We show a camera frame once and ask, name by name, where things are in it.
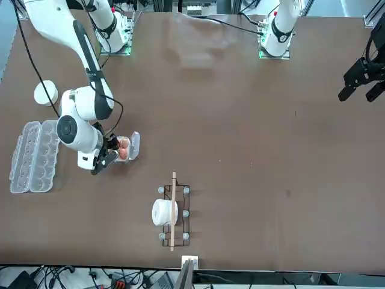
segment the plastic egg carton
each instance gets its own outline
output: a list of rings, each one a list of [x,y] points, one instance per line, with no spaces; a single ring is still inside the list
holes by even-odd
[[[17,139],[10,173],[11,193],[44,193],[53,186],[59,147],[57,120],[29,122]]]

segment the wooden stick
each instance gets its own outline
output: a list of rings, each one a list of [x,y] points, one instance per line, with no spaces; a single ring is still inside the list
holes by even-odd
[[[170,250],[174,251],[174,239],[175,239],[175,190],[176,190],[176,173],[173,173],[173,191],[171,195],[171,244]]]

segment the paper towel roll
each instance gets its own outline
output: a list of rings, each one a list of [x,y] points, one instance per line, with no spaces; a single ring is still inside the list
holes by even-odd
[[[175,224],[178,218],[178,205],[175,202]],[[171,225],[171,201],[158,199],[152,206],[152,221],[155,226]]]

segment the brown egg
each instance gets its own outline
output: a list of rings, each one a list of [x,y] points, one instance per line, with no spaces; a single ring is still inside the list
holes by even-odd
[[[120,147],[123,148],[123,149],[128,148],[128,138],[123,137],[123,138],[120,140]]]
[[[128,150],[120,148],[119,149],[119,158],[125,160],[125,159],[127,159],[127,157],[128,157]]]

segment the black cable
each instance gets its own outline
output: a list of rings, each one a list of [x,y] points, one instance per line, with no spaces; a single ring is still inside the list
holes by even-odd
[[[250,4],[248,4],[245,8],[243,8],[239,13],[242,13],[244,12],[246,9],[248,9],[248,7],[252,6],[255,2],[257,2],[259,0],[254,0],[253,2],[251,2]]]
[[[104,67],[104,65],[106,65],[107,60],[109,59],[109,56],[111,55],[111,45],[110,45],[110,43],[107,41],[106,37],[103,35],[103,31],[101,31],[101,30],[99,29],[99,27],[96,26],[94,20],[92,19],[91,15],[90,15],[90,12],[89,12],[88,9],[87,9],[87,5],[85,4],[84,0],[81,0],[81,1],[82,1],[82,4],[83,4],[83,9],[87,12],[88,18],[90,18],[90,21],[91,21],[91,24],[92,24],[94,30],[96,30],[96,31],[99,33],[99,35],[100,35],[104,40],[106,40],[106,42],[107,42],[107,44],[108,44],[108,55],[107,55],[107,58],[106,58],[106,60],[103,62],[103,64],[100,66],[100,69],[102,69],[102,68]]]
[[[57,117],[59,118],[60,115],[59,115],[58,111],[56,110],[56,108],[54,107],[54,104],[52,103],[51,97],[49,96],[49,93],[48,93],[48,91],[47,91],[47,88],[46,88],[46,86],[45,86],[45,84],[44,84],[44,82],[43,82],[42,76],[40,75],[39,71],[38,71],[37,68],[36,68],[36,65],[35,65],[35,63],[34,63],[34,61],[33,61],[33,59],[32,59],[31,53],[30,53],[30,51],[29,51],[28,44],[26,43],[25,36],[24,36],[24,31],[23,31],[22,25],[21,25],[21,23],[20,23],[19,16],[17,15],[16,2],[15,2],[15,0],[11,0],[11,1],[12,1],[12,4],[13,4],[14,12],[15,12],[15,14],[16,14],[17,24],[18,24],[18,26],[19,26],[20,33],[21,33],[22,38],[23,38],[25,50],[26,50],[26,53],[28,54],[29,61],[31,62],[31,65],[32,65],[32,67],[34,68],[34,70],[35,70],[35,72],[36,72],[36,74],[37,74],[37,77],[39,78],[40,83],[42,84],[42,86],[43,86],[43,88],[44,88],[44,91],[45,91],[46,94],[47,94],[49,103],[51,104],[51,106],[52,106],[52,108],[54,109],[54,111],[55,111]]]
[[[131,282],[132,282],[132,280],[134,280],[140,273],[141,273],[141,270],[140,270],[139,272],[133,272],[133,273],[124,275],[124,276],[118,278],[116,281],[119,281],[119,280],[121,280],[121,279],[123,279],[123,278],[126,278],[126,277],[128,277],[128,276],[131,276],[131,275],[136,274],[136,275],[131,279]]]
[[[178,0],[178,12],[182,12],[182,5],[183,5],[183,0]]]
[[[270,12],[269,12],[269,14],[267,14],[267,17],[269,17],[270,16],[270,14],[275,10],[275,9],[277,9],[278,8],[278,6],[279,6],[279,4],[277,5],[277,6],[275,6]]]
[[[285,283],[287,283],[287,284],[289,284],[289,285],[293,285],[294,286],[294,289],[297,289],[297,286],[295,285],[295,283],[294,282],[289,282],[288,280],[286,280],[286,278],[285,277],[283,277],[283,283],[285,284]]]
[[[214,277],[214,278],[217,278],[217,279],[221,279],[222,281],[225,281],[225,282],[227,282],[227,283],[235,284],[233,281],[228,280],[228,279],[226,279],[226,278],[223,278],[223,277],[221,277],[221,276],[217,276],[217,275],[213,275],[213,274],[200,273],[200,272],[196,272],[196,274],[197,274],[198,276]]]
[[[124,13],[123,9],[121,9],[119,6],[114,6],[114,8],[115,8],[116,10],[118,10],[119,12]]]
[[[132,278],[132,280],[130,281],[130,285],[133,285],[133,286],[138,285],[138,284],[139,284],[139,281],[140,281],[140,274],[142,274],[142,275],[144,276],[144,272],[145,272],[145,271],[140,270],[139,273],[138,273],[137,275],[135,275],[135,276]],[[134,282],[134,280],[135,280],[135,278],[136,278],[137,276],[139,276],[139,278],[138,278],[137,282]]]
[[[91,268],[88,268],[88,269],[89,269],[88,275],[90,275],[90,277],[91,277],[91,279],[92,279],[92,282],[94,282],[95,288],[97,289],[98,286],[97,286],[96,281],[95,281],[95,279],[94,279],[94,275],[91,273],[91,272],[92,272],[92,271],[91,271]]]
[[[48,276],[47,272],[48,272],[48,267],[46,268],[46,270],[44,272],[44,285],[45,285],[46,289],[48,289],[48,287],[47,287],[47,276]]]
[[[125,275],[125,271],[123,269],[122,270],[122,275],[124,276]]]
[[[106,272],[106,270],[104,270],[103,268],[102,268],[102,271],[103,271],[104,274],[106,274],[106,276],[107,276],[109,279],[112,279],[112,274],[108,274],[108,273]]]
[[[244,16],[247,19],[247,21],[249,21],[251,24],[258,26],[258,22],[251,20],[251,18],[248,17],[245,13],[242,12],[240,13],[240,15]]]
[[[234,27],[234,28],[239,29],[239,30],[243,30],[243,31],[246,31],[246,32],[250,32],[250,33],[254,33],[254,34],[263,36],[262,32],[258,32],[258,31],[254,31],[254,30],[249,30],[249,29],[245,29],[245,28],[242,28],[242,27],[238,27],[238,26],[232,25],[232,24],[227,23],[227,22],[222,21],[222,20],[218,20],[218,19],[215,19],[215,18],[208,18],[208,17],[206,17],[204,19],[213,20],[213,21],[216,21],[218,23],[225,24],[227,26]]]
[[[158,273],[158,272],[159,272],[159,270],[155,270],[155,271],[152,272],[149,276],[145,276],[144,273],[143,273],[143,281],[142,281],[142,284],[140,284],[140,286],[139,286],[137,289],[140,289],[141,287],[143,287],[144,289],[149,289],[149,288],[151,288],[151,286],[150,286],[150,287],[145,287],[145,286],[144,286],[144,279],[147,279],[147,280],[149,280],[149,281],[151,282],[151,277],[152,277],[153,275],[155,275],[156,273]]]
[[[56,271],[54,271],[54,272],[52,271],[52,269],[50,269],[51,272],[52,272],[52,275],[53,275],[52,279],[54,279],[53,284],[55,284],[55,281],[57,280],[57,281],[59,281],[60,287],[61,287],[62,289],[67,289],[66,286],[64,286],[64,284],[61,282],[61,279],[60,279],[60,274],[61,274],[63,271],[65,271],[66,268],[62,268],[61,270],[60,270],[60,269],[61,269],[61,268],[56,268],[56,269],[54,269],[54,270],[56,270]]]
[[[109,99],[109,100],[111,100],[111,101],[113,101],[113,102],[119,104],[120,107],[121,107],[121,109],[122,109],[122,110],[120,111],[119,118],[118,118],[118,120],[116,121],[115,125],[114,125],[108,132],[105,133],[105,136],[106,136],[107,134],[112,133],[112,131],[113,131],[113,130],[116,128],[116,126],[118,125],[120,119],[122,118],[124,107],[123,107],[123,104],[122,104],[120,101],[117,101],[116,99],[113,99],[113,98],[111,98],[111,97],[109,97],[109,96],[107,96],[107,95],[104,95],[103,93],[100,93],[99,91],[97,91],[97,90],[92,86],[91,83],[90,83],[90,87],[94,90],[94,92],[98,93],[100,96],[103,96],[104,98],[107,98],[107,99]]]

